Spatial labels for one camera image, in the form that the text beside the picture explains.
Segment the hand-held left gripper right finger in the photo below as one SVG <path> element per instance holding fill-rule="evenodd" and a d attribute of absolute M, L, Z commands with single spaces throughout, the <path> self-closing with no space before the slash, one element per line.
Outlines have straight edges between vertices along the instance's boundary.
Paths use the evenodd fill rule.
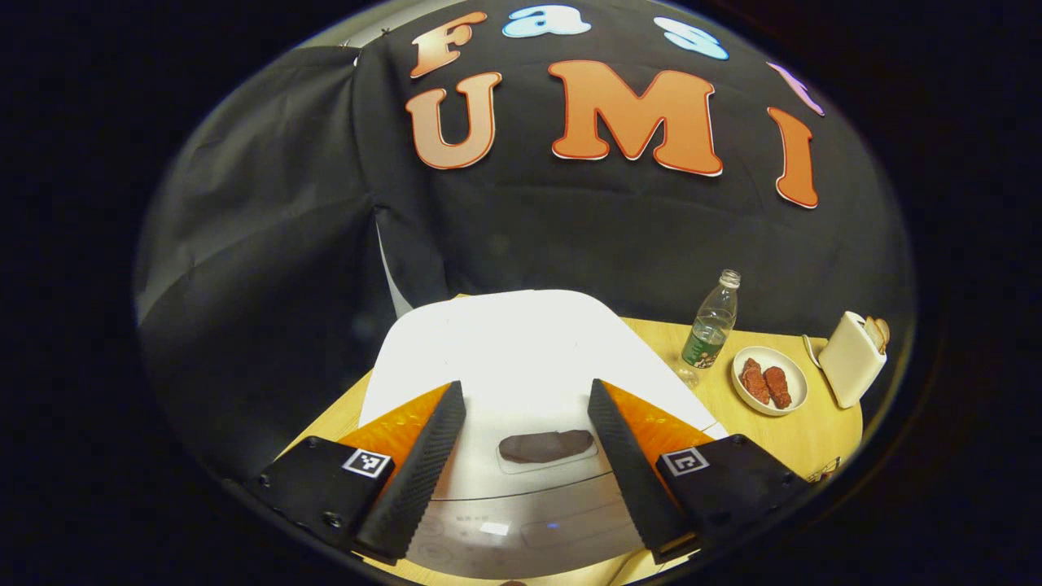
<path fill-rule="evenodd" d="M 751 438 L 713 439 L 601 379 L 589 389 L 588 415 L 658 563 L 736 544 L 810 490 Z"/>

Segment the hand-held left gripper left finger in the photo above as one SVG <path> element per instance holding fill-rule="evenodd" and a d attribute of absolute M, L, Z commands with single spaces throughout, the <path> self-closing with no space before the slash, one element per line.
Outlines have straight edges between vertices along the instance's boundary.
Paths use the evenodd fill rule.
<path fill-rule="evenodd" d="M 466 418 L 446 383 L 332 441 L 309 436 L 244 485 L 329 548 L 393 565 L 406 556 Z"/>

